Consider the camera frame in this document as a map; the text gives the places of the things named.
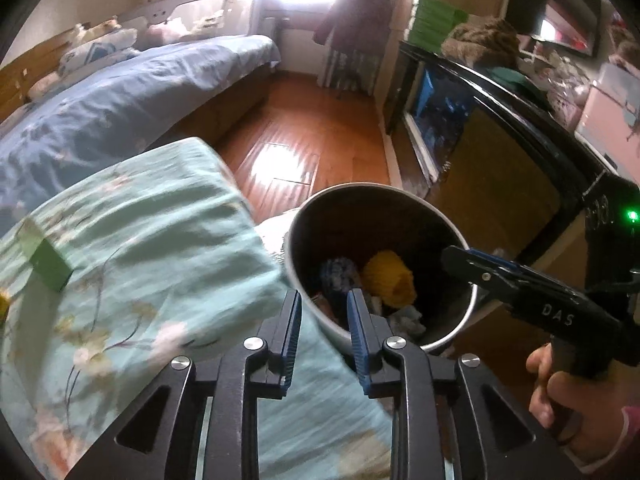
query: blue bedsheet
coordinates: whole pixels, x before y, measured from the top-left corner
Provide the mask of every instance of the blue bedsheet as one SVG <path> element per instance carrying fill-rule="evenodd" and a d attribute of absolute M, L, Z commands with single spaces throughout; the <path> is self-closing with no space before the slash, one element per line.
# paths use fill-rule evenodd
<path fill-rule="evenodd" d="M 61 294 L 34 275 L 15 230 L 0 239 L 0 288 L 13 300 L 0 410 L 46 480 L 63 480 L 175 355 L 219 355 L 279 311 L 288 285 L 227 175 L 187 139 L 42 205 L 30 216 L 74 268 Z M 391 433 L 305 310 L 287 397 L 258 403 L 260 478 L 388 478 Z"/>
<path fill-rule="evenodd" d="M 264 36 L 168 45 L 41 103 L 0 140 L 0 236 L 62 190 L 143 152 L 258 66 L 279 60 Z"/>

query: green tag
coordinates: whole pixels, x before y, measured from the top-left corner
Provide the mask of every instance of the green tag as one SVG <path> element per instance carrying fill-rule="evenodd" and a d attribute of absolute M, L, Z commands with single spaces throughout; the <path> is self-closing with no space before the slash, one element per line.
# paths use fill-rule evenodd
<path fill-rule="evenodd" d="M 45 285 L 60 292 L 73 270 L 35 222 L 27 217 L 17 233 L 20 248 Z"/>

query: bucket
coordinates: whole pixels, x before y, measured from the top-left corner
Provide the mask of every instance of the bucket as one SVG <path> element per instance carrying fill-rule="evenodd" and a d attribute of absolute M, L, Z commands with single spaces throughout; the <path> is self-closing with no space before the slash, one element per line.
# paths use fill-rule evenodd
<path fill-rule="evenodd" d="M 414 275 L 414 307 L 427 329 L 418 343 L 433 352 L 462 329 L 478 293 L 442 269 L 440 254 L 450 245 L 468 249 L 455 225 L 424 200 L 382 184 L 340 184 L 313 195 L 296 214 L 285 239 L 285 267 L 324 334 L 348 355 L 349 332 L 311 300 L 321 290 L 322 263 L 345 256 L 362 269 L 377 252 L 392 250 Z"/>

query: stuffed animal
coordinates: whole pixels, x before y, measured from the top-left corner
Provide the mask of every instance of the stuffed animal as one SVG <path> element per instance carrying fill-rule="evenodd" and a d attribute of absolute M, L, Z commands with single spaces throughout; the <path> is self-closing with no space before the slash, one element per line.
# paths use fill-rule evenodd
<path fill-rule="evenodd" d="M 89 43 L 89 41 L 97 40 L 119 28 L 122 28 L 122 26 L 118 23 L 116 16 L 89 29 L 84 28 L 83 25 L 78 23 L 75 26 L 75 38 L 71 42 L 71 47 L 75 48 L 82 44 Z"/>
<path fill-rule="evenodd" d="M 640 45 L 634 36 L 620 25 L 609 27 L 609 37 L 616 51 L 609 56 L 609 61 L 624 68 L 636 77 L 640 76 Z"/>
<path fill-rule="evenodd" d="M 515 29 L 492 18 L 479 26 L 460 23 L 442 43 L 442 54 L 470 68 L 516 68 L 519 46 Z"/>

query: television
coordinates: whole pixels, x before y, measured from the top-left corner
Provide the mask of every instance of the television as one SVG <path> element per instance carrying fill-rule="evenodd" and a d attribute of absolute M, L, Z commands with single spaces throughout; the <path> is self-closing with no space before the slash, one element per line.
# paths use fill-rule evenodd
<path fill-rule="evenodd" d="M 505 19 L 518 34 L 595 55 L 600 0 L 509 0 Z"/>

